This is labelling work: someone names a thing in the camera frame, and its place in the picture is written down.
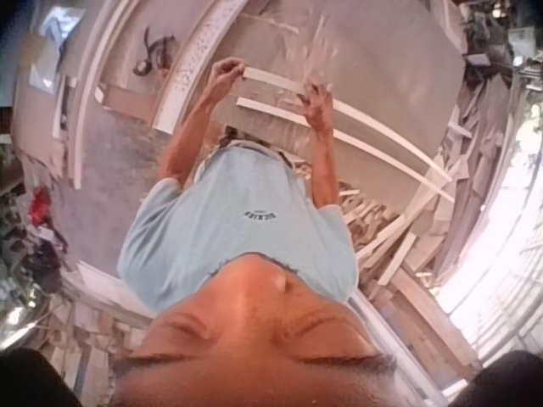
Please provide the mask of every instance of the red object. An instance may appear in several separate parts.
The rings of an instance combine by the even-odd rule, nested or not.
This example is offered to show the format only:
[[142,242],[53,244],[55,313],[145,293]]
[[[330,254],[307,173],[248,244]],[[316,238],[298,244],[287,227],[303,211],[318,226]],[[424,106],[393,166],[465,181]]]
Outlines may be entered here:
[[51,198],[47,191],[41,187],[38,187],[34,191],[34,199],[31,206],[28,209],[28,217],[31,224],[35,227],[45,223],[45,220],[49,217],[49,208],[51,207]]

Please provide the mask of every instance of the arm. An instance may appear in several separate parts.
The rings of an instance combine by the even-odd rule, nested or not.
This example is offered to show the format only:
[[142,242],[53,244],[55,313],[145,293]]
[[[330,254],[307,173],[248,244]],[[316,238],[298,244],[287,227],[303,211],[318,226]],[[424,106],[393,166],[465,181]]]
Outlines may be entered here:
[[315,153],[311,178],[313,203],[317,209],[339,203],[339,184],[333,154],[332,94],[324,85],[307,82],[299,95],[307,123],[315,131]]
[[182,186],[198,159],[215,106],[227,96],[245,71],[244,63],[235,58],[213,65],[202,96],[182,126],[174,133],[160,160],[159,179],[175,178]]

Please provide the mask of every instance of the t-shirt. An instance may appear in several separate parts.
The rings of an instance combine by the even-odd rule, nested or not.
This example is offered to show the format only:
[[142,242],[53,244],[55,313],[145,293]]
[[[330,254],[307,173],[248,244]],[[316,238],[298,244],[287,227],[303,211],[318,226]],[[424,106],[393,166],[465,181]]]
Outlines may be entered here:
[[339,302],[358,283],[340,207],[317,209],[272,151],[239,144],[217,150],[186,191],[175,179],[156,184],[127,234],[118,271],[160,312],[197,292],[228,260],[254,252]]

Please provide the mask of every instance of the printed logo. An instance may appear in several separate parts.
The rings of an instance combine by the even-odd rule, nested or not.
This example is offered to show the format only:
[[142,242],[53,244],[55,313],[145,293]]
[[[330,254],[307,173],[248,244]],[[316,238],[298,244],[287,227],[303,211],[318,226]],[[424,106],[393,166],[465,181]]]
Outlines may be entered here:
[[252,220],[272,220],[277,218],[273,212],[265,210],[247,211],[244,216]]

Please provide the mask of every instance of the short sleeve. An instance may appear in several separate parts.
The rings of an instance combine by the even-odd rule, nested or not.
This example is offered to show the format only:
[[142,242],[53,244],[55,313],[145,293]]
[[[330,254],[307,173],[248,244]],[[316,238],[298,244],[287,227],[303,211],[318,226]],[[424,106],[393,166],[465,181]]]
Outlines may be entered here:
[[179,182],[173,178],[158,182],[143,200],[120,251],[117,264],[120,277],[152,309],[156,309],[153,301],[154,282],[149,278],[159,281],[158,273],[166,270],[160,265],[164,258],[160,228],[181,193]]
[[333,276],[329,277],[333,281],[328,286],[333,287],[334,297],[344,302],[358,286],[358,265],[349,227],[338,205],[325,206],[318,212],[326,225],[326,246],[333,262]]
[[181,192],[179,182],[175,178],[160,180],[143,200],[142,206],[137,212],[137,218],[141,214],[144,215],[158,208],[168,206],[181,196]]

